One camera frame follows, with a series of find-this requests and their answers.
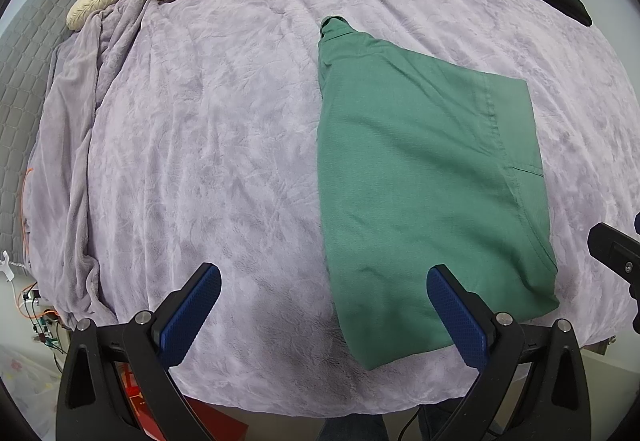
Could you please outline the green work jacket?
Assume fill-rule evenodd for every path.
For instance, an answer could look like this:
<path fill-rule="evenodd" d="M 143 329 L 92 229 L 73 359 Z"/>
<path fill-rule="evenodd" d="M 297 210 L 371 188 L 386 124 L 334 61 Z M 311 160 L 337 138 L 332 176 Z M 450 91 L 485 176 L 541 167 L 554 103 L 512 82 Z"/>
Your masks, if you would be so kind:
<path fill-rule="evenodd" d="M 356 30 L 320 28 L 318 190 L 346 345 L 365 369 L 451 339 L 426 276 L 446 265 L 520 321 L 559 304 L 549 203 L 525 81 Z"/>

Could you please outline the lilac plush blanket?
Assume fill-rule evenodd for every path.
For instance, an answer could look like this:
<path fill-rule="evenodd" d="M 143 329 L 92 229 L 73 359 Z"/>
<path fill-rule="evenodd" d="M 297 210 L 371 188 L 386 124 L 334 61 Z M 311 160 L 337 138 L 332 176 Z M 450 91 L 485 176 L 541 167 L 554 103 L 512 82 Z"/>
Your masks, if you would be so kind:
<path fill-rule="evenodd" d="M 523 79 L 580 343 L 630 325 L 589 256 L 639 209 L 639 104 L 596 27 L 541 0 L 120 0 L 58 47 L 23 192 L 29 268 L 63 320 L 126 322 L 204 262 L 222 293 L 175 368 L 193 398 L 307 417 L 463 395 L 454 349 L 363 369 L 335 317 L 316 173 L 317 45 L 331 15 L 404 48 Z"/>

